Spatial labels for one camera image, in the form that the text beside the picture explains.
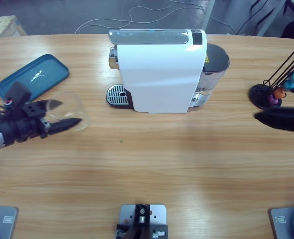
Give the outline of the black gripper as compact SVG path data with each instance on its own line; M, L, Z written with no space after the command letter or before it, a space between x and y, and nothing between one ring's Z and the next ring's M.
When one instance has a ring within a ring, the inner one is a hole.
M51 100L40 100L26 103L23 111L26 116L14 119L10 114L0 113L0 133L4 138L4 145L11 146L15 142L23 143L29 139L40 137L47 138L48 135L68 131L77 126L81 118L67 118L59 122L51 123L46 131L46 123L43 122L47 112L47 105Z

